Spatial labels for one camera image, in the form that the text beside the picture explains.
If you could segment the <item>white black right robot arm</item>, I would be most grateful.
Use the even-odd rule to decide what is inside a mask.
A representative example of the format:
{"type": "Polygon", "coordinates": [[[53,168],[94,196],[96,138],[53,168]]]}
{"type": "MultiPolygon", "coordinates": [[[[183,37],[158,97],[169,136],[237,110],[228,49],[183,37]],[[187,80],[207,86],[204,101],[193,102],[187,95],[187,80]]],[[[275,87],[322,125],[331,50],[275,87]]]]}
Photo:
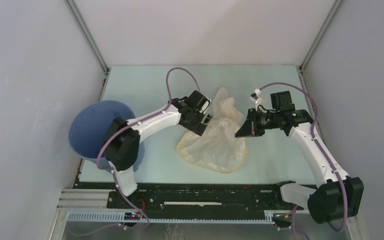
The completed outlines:
{"type": "Polygon", "coordinates": [[[271,204],[277,209],[290,203],[307,209],[318,224],[356,216],[364,191],[362,180],[350,177],[334,159],[313,126],[313,118],[305,109],[295,108],[289,91],[272,93],[271,109],[263,107],[260,93],[257,89],[250,95],[255,107],[248,109],[235,137],[261,137],[272,129],[284,131],[299,148],[316,185],[313,189],[291,180],[276,183],[271,204]]]}

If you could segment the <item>translucent yellowish trash bag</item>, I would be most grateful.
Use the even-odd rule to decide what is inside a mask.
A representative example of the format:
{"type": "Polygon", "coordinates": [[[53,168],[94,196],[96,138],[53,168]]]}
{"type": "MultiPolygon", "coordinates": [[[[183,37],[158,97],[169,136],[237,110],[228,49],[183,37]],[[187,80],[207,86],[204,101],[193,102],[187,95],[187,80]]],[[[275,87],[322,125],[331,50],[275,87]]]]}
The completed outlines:
{"type": "Polygon", "coordinates": [[[202,136],[193,132],[183,135],[176,151],[188,163],[229,174],[242,167],[248,155],[246,140],[236,138],[244,114],[235,107],[235,99],[221,87],[211,103],[213,118],[202,136]]]}

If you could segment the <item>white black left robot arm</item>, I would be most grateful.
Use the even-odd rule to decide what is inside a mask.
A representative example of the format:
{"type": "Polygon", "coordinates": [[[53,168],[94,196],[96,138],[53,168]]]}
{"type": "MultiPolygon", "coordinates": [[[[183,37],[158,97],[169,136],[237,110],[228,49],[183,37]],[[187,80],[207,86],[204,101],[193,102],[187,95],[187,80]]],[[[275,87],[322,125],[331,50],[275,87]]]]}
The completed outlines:
{"type": "Polygon", "coordinates": [[[134,164],[139,146],[148,137],[168,127],[180,125],[202,136],[212,115],[207,113],[211,99],[195,90],[190,96],[170,99],[161,109],[147,115],[125,120],[116,117],[111,122],[97,159],[104,157],[121,192],[118,201],[125,208],[133,208],[138,202],[134,164]]]}

